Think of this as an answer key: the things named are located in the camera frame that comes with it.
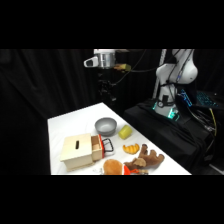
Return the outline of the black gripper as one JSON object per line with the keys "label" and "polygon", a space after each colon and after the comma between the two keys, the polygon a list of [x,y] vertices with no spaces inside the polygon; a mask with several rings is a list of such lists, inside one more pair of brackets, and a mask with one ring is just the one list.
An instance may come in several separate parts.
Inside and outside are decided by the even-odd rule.
{"label": "black gripper", "polygon": [[98,91],[103,101],[115,101],[115,84],[113,83],[112,71],[100,69],[98,71]]}

